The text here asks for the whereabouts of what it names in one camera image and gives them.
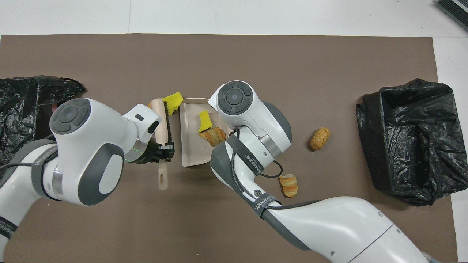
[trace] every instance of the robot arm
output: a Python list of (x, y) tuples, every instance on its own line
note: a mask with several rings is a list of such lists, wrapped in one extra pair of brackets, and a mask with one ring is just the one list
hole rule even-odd
[(243, 81), (222, 85), (209, 103), (235, 128), (213, 149), (214, 174), (291, 244), (334, 263), (427, 263), (401, 230), (365, 200), (335, 197), (282, 206), (254, 178), (291, 145), (286, 118)]
[(0, 181), (0, 262), (6, 243), (39, 198), (95, 205), (115, 189), (123, 162), (169, 161), (173, 150), (151, 138), (161, 117), (144, 105), (125, 115), (85, 98), (53, 113), (56, 141), (33, 141), (20, 149)]

